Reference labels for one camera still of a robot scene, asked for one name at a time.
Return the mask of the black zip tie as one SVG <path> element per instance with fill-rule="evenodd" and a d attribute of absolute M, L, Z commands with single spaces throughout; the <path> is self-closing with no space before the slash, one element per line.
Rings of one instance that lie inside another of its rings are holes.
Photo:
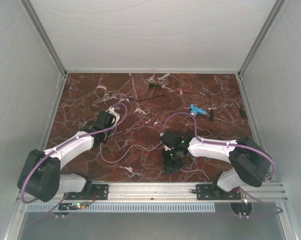
<path fill-rule="evenodd" d="M 132 98 L 132 97 L 127 97 L 127 99 L 135 101 L 135 102 L 143 102 L 143 101 L 148 101 L 148 100 L 151 100 L 151 99 L 161 98 L 161 97 L 165 97 L 165 96 L 166 96 L 165 94 L 160 94 L 160 95 L 150 96 L 148 98 L 143 98 L 143 99 L 135 99 L 135 98 Z"/>

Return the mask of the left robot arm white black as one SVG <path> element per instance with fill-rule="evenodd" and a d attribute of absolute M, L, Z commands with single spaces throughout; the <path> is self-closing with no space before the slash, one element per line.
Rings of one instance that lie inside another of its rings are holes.
<path fill-rule="evenodd" d="M 78 195 L 88 199 L 93 194 L 89 177 L 80 174 L 62 174 L 61 170 L 80 154 L 104 143 L 120 115 L 113 108 L 101 111 L 97 119 L 82 127 L 73 137 L 56 147 L 44 151 L 32 150 L 25 161 L 17 187 L 21 190 L 28 180 L 24 192 L 42 202 L 50 201 L 57 194 Z"/>

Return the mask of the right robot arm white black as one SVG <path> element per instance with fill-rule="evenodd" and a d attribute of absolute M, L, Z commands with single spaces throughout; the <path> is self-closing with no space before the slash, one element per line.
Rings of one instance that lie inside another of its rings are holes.
<path fill-rule="evenodd" d="M 209 158 L 231 164 L 231 169 L 217 175 L 213 183 L 196 185 L 198 200 L 240 200 L 239 188 L 246 184 L 259 188 L 269 177 L 272 158 L 250 137 L 223 141 L 195 135 L 185 137 L 167 130 L 161 134 L 162 156 L 166 174 L 183 167 L 183 158 Z"/>

